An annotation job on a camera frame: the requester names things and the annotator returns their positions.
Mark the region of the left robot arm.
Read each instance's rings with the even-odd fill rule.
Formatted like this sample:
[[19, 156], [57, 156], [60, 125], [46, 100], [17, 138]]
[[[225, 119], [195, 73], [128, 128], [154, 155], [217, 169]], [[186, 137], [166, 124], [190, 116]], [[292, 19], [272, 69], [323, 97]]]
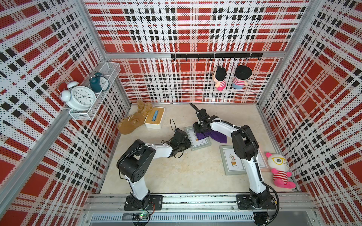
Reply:
[[174, 131], [170, 140], [161, 144], [135, 140], [117, 161], [120, 178], [127, 180], [131, 188], [128, 203], [136, 209], [147, 209], [152, 201], [144, 176], [151, 162], [154, 159], [175, 157], [189, 148], [191, 148], [189, 137], [179, 128]]

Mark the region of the green frame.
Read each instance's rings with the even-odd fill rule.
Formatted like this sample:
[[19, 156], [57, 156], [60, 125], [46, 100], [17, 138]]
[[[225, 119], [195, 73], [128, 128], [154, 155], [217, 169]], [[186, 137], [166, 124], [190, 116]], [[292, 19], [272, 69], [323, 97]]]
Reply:
[[192, 126], [185, 127], [184, 130], [187, 133], [189, 140], [191, 142], [192, 151], [196, 151], [196, 150], [211, 146], [211, 141], [208, 137], [204, 138], [204, 139], [197, 138], [196, 133], [194, 132], [194, 129]]
[[219, 149], [226, 176], [247, 174], [241, 159], [235, 154], [233, 146], [220, 146]]

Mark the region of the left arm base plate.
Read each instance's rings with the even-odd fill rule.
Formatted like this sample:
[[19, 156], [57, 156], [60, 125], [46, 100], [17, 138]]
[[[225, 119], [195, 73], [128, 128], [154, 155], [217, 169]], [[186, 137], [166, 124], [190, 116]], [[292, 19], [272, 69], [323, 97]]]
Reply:
[[146, 195], [143, 200], [138, 200], [132, 195], [127, 196], [124, 210], [125, 211], [137, 211], [137, 210], [148, 210], [148, 211], [160, 211], [162, 209], [163, 196], [162, 195]]

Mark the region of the pink object behind right arm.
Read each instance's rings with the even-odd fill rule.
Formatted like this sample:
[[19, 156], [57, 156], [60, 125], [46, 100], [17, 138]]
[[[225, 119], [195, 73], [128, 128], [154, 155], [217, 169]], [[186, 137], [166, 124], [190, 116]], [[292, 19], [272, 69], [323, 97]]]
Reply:
[[277, 187], [294, 189], [296, 184], [289, 180], [292, 173], [285, 157], [276, 153], [266, 153], [267, 163], [273, 174], [273, 183]]

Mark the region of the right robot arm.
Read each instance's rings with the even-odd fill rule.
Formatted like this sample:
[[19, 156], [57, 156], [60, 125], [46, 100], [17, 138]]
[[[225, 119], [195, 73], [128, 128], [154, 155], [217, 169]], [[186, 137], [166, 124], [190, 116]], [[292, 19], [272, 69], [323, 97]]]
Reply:
[[264, 183], [257, 159], [259, 145], [251, 128], [248, 125], [236, 126], [217, 116], [209, 116], [204, 108], [198, 109], [192, 103], [190, 106], [196, 111], [198, 118], [198, 121], [193, 124], [194, 131], [197, 134], [211, 138], [215, 134], [222, 134], [232, 139], [234, 153], [241, 159], [249, 179], [250, 200], [245, 203], [244, 208], [263, 209], [267, 206], [272, 207], [269, 204], [269, 202], [273, 201], [270, 194], [271, 187]]

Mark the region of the purple microfiber cloth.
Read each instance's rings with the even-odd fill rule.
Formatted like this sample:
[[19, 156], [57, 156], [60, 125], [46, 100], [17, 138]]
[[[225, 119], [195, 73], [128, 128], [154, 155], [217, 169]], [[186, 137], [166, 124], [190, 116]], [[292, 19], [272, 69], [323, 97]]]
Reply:
[[196, 132], [196, 137], [198, 140], [209, 137], [219, 143], [227, 144], [227, 136], [218, 131]]

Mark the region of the pink picture frame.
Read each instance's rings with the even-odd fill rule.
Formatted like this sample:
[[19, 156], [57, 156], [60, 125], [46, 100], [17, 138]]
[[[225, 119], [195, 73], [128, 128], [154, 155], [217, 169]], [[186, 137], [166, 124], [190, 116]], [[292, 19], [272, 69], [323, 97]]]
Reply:
[[268, 172], [271, 170], [267, 164], [267, 159], [265, 154], [260, 149], [258, 149], [257, 161], [261, 172]]

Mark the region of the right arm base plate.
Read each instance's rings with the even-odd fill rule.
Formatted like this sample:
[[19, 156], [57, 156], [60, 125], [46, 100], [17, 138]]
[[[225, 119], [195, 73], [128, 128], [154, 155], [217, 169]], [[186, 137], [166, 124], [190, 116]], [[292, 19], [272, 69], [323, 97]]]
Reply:
[[272, 195], [236, 195], [239, 210], [276, 210]]

